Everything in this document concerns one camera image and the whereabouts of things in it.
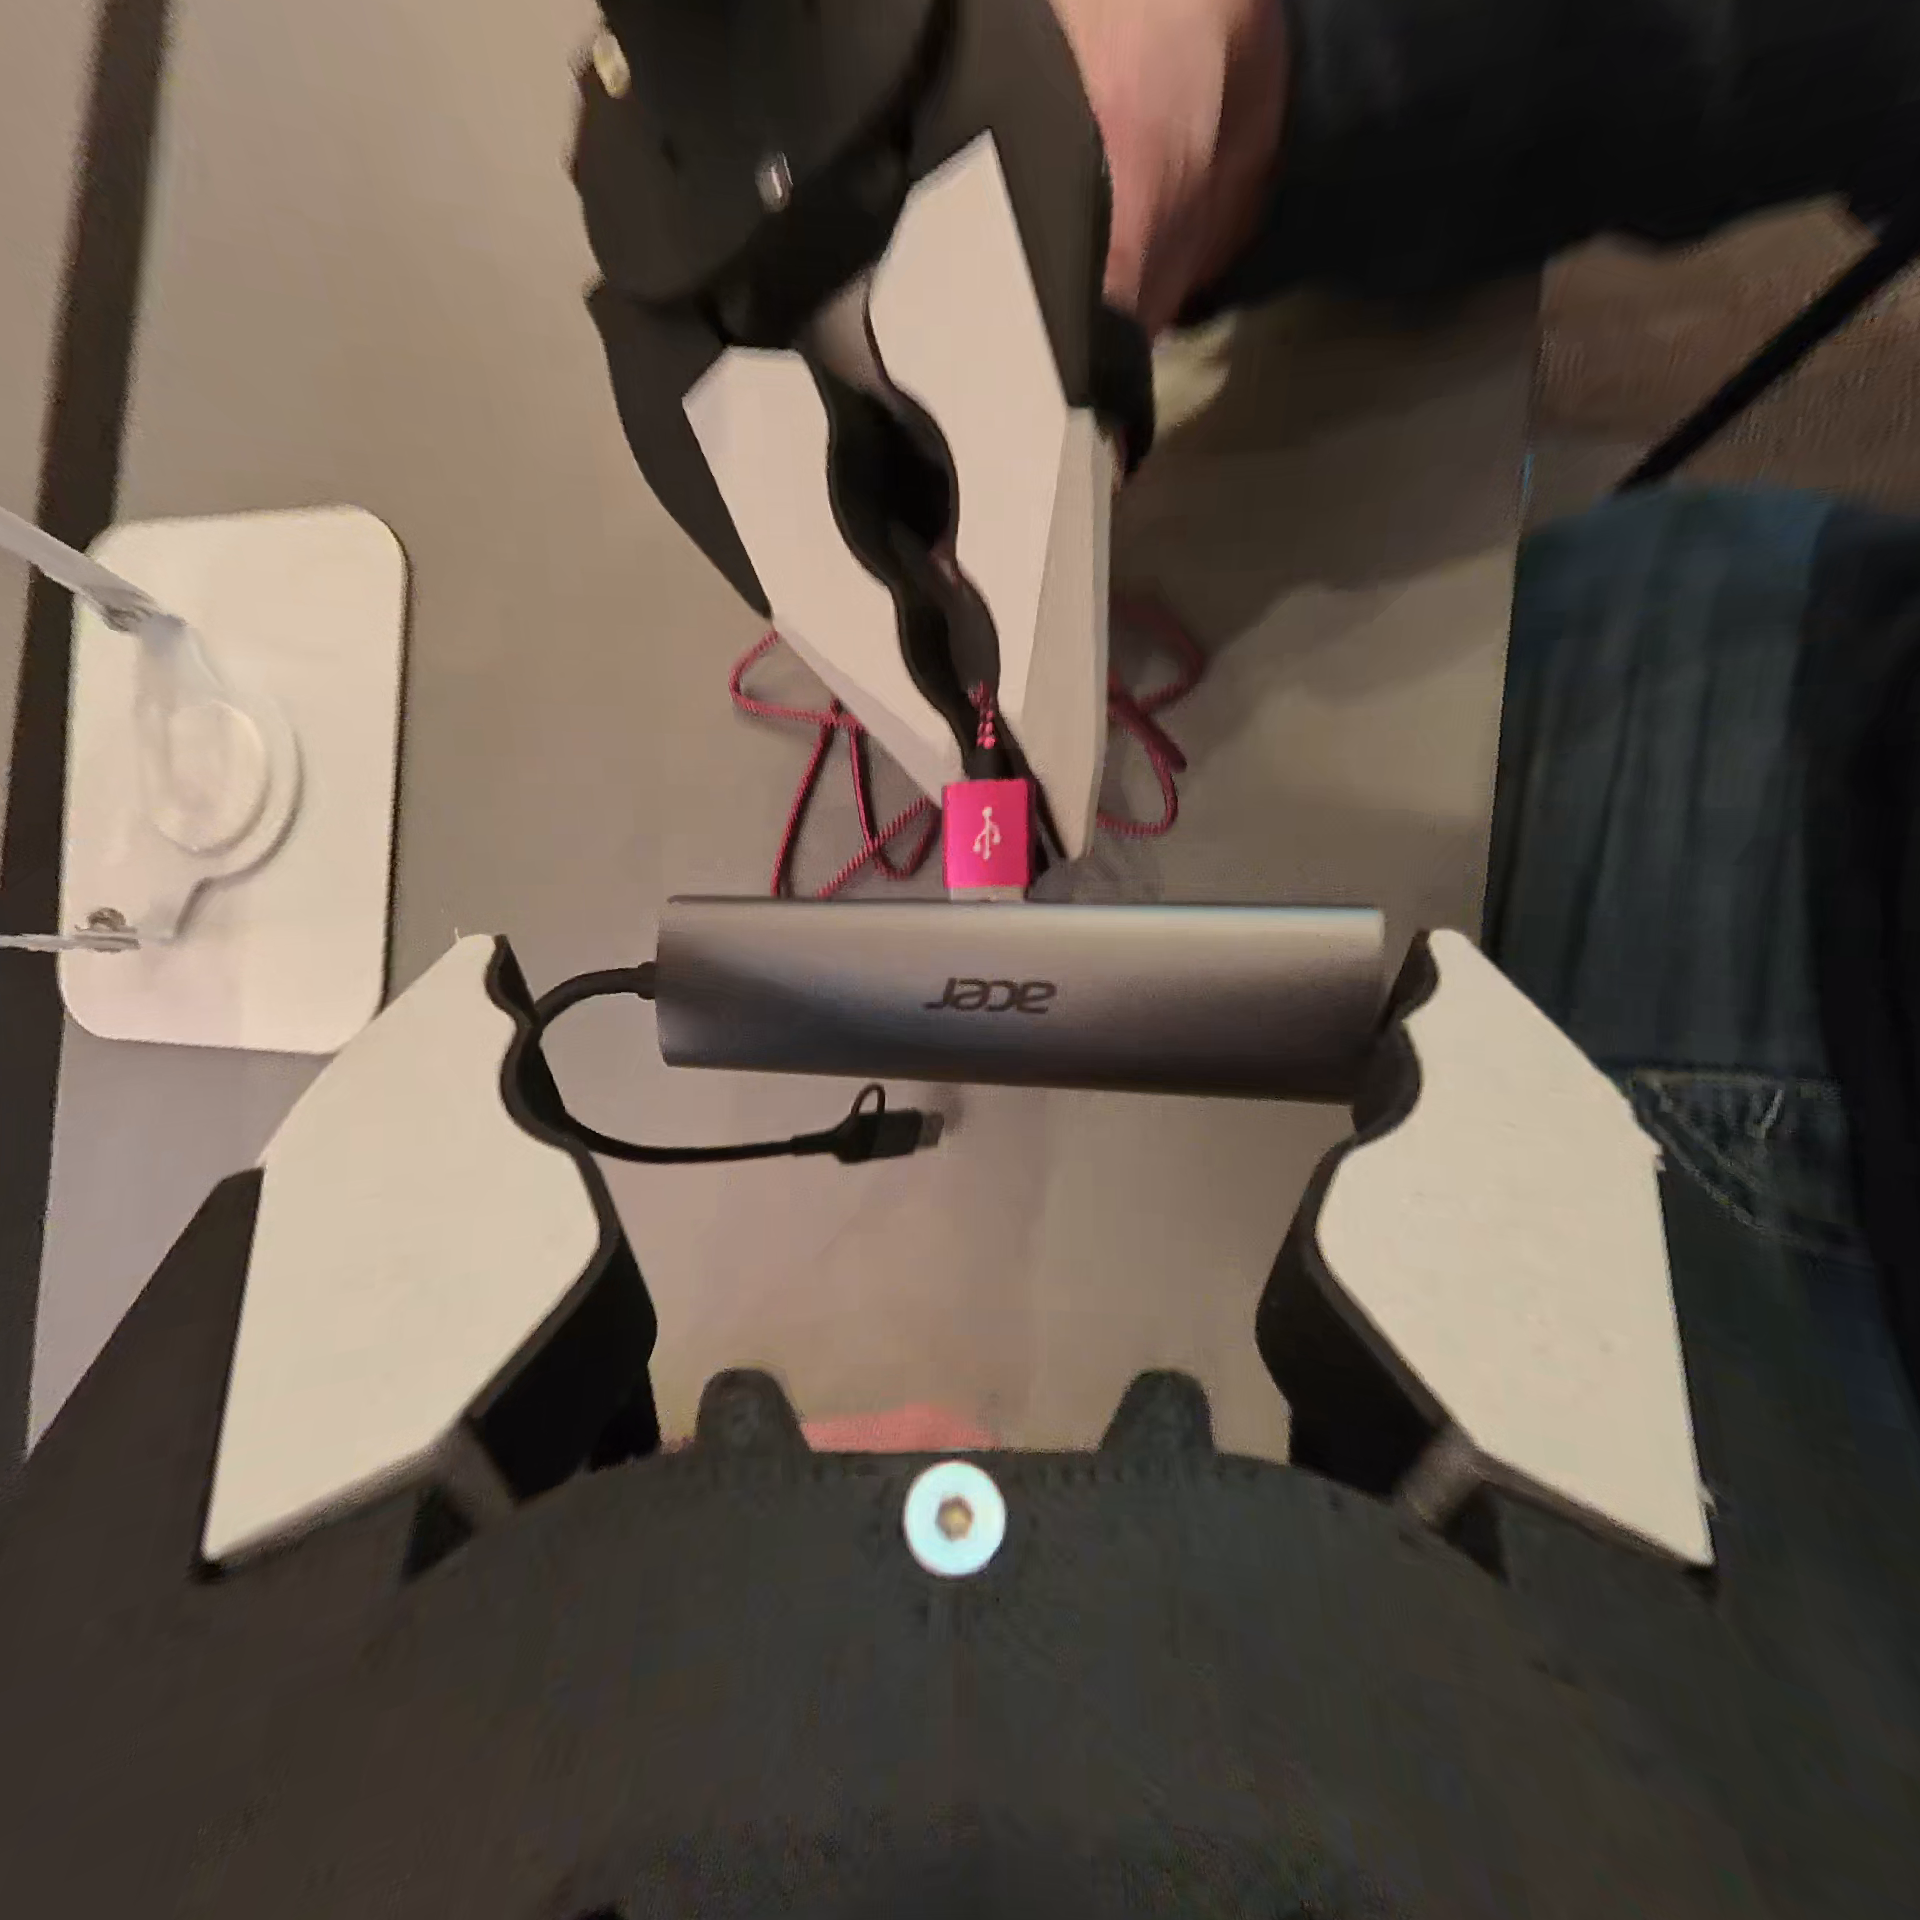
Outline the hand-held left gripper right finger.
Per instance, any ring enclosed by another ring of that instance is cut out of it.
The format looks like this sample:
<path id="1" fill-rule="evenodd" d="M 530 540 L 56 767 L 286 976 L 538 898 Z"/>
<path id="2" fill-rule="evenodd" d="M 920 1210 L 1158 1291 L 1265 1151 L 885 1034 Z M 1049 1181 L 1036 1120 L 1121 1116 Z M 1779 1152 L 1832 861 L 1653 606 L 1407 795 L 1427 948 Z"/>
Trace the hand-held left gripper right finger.
<path id="1" fill-rule="evenodd" d="M 1287 1462 L 1433 1531 L 1478 1495 L 1713 1567 L 1662 1152 L 1455 930 L 1391 985 L 1258 1304 Z"/>

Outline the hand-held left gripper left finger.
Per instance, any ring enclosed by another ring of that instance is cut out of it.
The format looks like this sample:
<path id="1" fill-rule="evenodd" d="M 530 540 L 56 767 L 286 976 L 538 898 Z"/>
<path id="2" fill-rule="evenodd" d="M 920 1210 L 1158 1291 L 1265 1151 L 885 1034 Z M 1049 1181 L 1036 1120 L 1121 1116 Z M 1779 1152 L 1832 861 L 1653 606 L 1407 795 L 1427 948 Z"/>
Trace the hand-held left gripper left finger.
<path id="1" fill-rule="evenodd" d="M 235 1570 L 401 1498 L 429 1570 L 660 1454 L 658 1308 L 504 939 L 449 948 L 257 1157 L 202 1518 Z"/>

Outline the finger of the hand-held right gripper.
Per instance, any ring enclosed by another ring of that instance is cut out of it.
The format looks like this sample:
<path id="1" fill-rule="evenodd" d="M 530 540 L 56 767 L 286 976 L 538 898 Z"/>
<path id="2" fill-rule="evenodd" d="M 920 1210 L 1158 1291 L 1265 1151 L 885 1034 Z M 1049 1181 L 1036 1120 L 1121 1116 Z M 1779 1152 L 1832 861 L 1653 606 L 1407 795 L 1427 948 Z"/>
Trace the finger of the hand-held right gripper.
<path id="1" fill-rule="evenodd" d="M 1064 855 L 1083 859 L 1110 729 L 1117 463 L 1069 403 L 990 132 L 904 197 L 870 323 L 955 459 L 957 569 L 995 626 L 1000 708 Z"/>
<path id="2" fill-rule="evenodd" d="M 920 791 L 963 780 L 995 655 L 995 379 L 880 344 L 880 389 L 721 351 L 684 403 L 772 625 Z"/>

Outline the grey usb hub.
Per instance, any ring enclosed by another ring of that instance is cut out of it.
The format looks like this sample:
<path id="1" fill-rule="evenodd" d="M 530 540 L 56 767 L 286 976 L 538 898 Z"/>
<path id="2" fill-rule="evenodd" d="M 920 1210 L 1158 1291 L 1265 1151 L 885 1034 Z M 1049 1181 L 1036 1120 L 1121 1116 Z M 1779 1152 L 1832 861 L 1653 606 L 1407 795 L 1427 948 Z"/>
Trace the grey usb hub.
<path id="1" fill-rule="evenodd" d="M 658 1034 L 674 1067 L 1340 1103 L 1384 933 L 1352 904 L 675 898 Z"/>

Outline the person's right forearm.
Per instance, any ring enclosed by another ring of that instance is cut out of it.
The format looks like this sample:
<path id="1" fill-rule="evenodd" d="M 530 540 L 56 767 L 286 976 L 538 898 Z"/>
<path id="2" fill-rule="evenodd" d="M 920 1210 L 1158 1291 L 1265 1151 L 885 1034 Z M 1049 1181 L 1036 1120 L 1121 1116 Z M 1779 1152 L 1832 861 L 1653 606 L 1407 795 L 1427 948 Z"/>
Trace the person's right forearm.
<path id="1" fill-rule="evenodd" d="M 1183 323 L 1443 297 L 1600 236 L 1917 200 L 1917 4 L 1283 4 L 1258 229 Z"/>

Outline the person's right hand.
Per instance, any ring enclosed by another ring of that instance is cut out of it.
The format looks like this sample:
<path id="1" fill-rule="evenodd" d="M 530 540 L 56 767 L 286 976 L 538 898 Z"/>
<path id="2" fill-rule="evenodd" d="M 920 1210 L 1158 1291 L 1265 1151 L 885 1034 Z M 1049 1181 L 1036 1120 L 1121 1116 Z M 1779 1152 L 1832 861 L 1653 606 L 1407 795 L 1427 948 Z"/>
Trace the person's right hand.
<path id="1" fill-rule="evenodd" d="M 1279 159 L 1279 4 L 1056 4 L 1110 177 L 1106 301 L 1177 328 L 1261 219 Z"/>

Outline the person's blue jeans leg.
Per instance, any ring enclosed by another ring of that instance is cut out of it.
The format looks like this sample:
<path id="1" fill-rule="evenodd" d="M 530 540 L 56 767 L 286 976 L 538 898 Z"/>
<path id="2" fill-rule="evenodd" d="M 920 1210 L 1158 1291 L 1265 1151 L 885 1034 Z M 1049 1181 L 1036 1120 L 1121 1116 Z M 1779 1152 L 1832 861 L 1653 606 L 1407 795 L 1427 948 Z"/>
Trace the person's blue jeans leg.
<path id="1" fill-rule="evenodd" d="M 1482 948 L 1917 1495 L 1917 519 L 1648 491 L 1522 547 Z"/>

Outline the black metal rod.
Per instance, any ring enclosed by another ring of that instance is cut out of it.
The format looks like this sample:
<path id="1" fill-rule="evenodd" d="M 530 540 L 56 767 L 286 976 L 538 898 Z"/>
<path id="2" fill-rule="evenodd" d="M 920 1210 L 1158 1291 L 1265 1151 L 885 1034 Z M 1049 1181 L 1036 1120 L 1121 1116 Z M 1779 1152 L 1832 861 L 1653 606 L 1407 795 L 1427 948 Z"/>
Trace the black metal rod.
<path id="1" fill-rule="evenodd" d="M 1876 243 L 1806 308 L 1792 314 L 1735 377 L 1630 468 L 1613 498 L 1669 484 L 1720 441 L 1759 400 L 1775 391 L 1817 351 L 1853 328 L 1917 261 L 1917 200 L 1877 225 Z"/>

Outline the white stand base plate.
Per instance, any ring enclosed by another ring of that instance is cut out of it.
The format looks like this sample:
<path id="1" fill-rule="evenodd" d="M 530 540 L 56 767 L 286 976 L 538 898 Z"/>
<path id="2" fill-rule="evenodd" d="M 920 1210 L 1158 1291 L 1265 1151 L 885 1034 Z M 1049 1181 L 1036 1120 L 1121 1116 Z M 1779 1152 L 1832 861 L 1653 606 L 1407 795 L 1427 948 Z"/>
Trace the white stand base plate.
<path id="1" fill-rule="evenodd" d="M 363 505 L 119 524 L 90 558 L 202 632 L 302 746 L 302 804 L 270 859 L 209 889 L 153 951 L 60 955 L 64 1012 L 96 1040 L 334 1055 L 389 974 L 409 558 Z M 80 607 L 68 662 L 60 930 L 134 918 L 134 646 Z"/>

